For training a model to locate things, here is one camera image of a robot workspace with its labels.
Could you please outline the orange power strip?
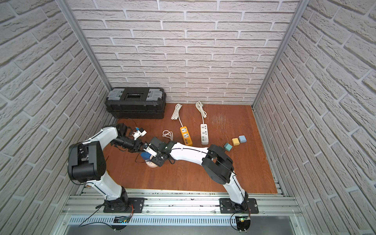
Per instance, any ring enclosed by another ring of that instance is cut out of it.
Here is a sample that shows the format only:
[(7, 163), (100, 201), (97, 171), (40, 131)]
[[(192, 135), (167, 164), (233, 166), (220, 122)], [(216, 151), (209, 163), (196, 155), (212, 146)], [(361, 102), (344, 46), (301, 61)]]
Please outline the orange power strip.
[(186, 146), (192, 146), (193, 142), (192, 142), (191, 135), (189, 134), (187, 127), (186, 126), (181, 127), (180, 131), (184, 140), (184, 144)]

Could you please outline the white power strip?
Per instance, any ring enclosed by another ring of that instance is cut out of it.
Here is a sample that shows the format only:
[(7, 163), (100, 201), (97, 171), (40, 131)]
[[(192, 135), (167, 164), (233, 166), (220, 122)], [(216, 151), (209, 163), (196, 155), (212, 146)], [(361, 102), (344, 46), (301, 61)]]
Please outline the white power strip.
[(201, 132), (201, 144), (208, 145), (209, 144), (209, 135), (208, 135), (208, 126), (207, 124), (203, 123), (200, 125), (200, 132)]

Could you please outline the teal USB charger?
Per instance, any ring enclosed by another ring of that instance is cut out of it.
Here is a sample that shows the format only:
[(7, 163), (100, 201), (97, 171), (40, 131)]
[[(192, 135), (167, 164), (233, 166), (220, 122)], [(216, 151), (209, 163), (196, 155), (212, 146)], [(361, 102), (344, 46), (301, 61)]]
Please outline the teal USB charger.
[(229, 143), (226, 143), (226, 144), (224, 145), (224, 149), (225, 149), (226, 151), (228, 151), (228, 152), (230, 152), (232, 148), (233, 148), (233, 146), (232, 146), (231, 144), (229, 144)]

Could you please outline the yellow charger plug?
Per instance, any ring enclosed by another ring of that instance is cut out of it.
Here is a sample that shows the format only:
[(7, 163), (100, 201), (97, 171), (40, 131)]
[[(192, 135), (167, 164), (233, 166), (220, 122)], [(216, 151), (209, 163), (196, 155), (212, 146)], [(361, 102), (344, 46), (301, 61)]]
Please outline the yellow charger plug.
[(239, 139), (238, 139), (238, 138), (233, 138), (233, 139), (232, 139), (232, 144), (233, 144), (233, 146), (238, 146), (238, 145), (240, 145), (240, 141), (239, 141)]

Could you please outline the light blue charger plug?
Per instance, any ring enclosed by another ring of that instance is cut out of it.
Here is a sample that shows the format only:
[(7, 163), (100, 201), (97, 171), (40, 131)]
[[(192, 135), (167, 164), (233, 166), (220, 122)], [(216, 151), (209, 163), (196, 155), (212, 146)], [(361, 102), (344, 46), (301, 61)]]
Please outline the light blue charger plug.
[(246, 139), (246, 137), (244, 135), (240, 135), (239, 136), (239, 141), (240, 141), (240, 143), (246, 143), (247, 139)]

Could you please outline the blue cube adapter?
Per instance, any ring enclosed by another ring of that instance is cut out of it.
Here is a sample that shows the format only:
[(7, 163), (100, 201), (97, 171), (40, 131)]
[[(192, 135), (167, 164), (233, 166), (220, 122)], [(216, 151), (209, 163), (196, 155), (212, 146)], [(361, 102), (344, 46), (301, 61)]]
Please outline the blue cube adapter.
[(142, 153), (140, 154), (140, 156), (142, 157), (142, 159), (143, 159), (144, 161), (150, 161), (151, 154), (149, 154), (148, 152), (142, 152)]

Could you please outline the round white socket base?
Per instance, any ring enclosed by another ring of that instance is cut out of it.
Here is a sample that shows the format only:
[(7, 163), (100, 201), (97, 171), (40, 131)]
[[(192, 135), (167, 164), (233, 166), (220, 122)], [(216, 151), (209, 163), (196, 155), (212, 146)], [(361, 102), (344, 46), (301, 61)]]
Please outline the round white socket base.
[(151, 167), (151, 168), (156, 168), (158, 167), (156, 164), (152, 163), (151, 161), (147, 161), (146, 164)]

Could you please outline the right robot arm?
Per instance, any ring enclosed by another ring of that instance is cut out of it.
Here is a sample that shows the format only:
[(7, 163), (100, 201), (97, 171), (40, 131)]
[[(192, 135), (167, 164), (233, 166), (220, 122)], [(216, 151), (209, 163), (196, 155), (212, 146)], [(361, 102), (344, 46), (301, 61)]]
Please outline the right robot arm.
[(152, 156), (151, 162), (157, 166), (162, 166), (165, 161), (187, 161), (202, 166), (209, 178), (223, 185), (236, 212), (249, 211), (248, 193), (241, 187), (233, 160), (225, 153), (224, 148), (216, 145), (192, 147), (175, 141), (165, 143), (154, 137), (150, 143), (144, 145), (144, 151)]

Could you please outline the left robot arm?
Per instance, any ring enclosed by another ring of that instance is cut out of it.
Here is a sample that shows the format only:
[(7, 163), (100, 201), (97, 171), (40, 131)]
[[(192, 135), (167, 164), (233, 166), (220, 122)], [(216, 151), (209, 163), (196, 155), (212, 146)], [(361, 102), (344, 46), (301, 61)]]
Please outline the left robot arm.
[(108, 144), (121, 147), (129, 152), (141, 152), (140, 137), (146, 134), (142, 128), (136, 128), (131, 136), (126, 135), (128, 127), (124, 124), (102, 128), (91, 138), (69, 146), (68, 175), (73, 183), (91, 185), (104, 197), (104, 212), (126, 212), (130, 202), (124, 187), (117, 184), (107, 172), (103, 153)]

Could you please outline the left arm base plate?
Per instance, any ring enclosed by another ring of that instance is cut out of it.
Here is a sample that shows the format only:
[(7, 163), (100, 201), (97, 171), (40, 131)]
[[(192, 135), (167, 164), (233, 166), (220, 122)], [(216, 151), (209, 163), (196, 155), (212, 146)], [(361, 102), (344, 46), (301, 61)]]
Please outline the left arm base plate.
[(141, 213), (144, 207), (145, 198), (136, 197), (127, 200), (117, 199), (105, 201), (104, 213)]

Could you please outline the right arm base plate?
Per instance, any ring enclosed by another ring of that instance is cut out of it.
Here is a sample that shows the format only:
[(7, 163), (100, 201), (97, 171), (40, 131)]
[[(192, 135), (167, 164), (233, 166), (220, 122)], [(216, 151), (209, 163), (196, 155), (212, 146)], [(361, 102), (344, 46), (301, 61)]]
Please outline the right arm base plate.
[(259, 208), (256, 199), (247, 198), (243, 203), (238, 204), (230, 200), (230, 198), (220, 198), (219, 208), (222, 214), (233, 213), (250, 213), (258, 214)]

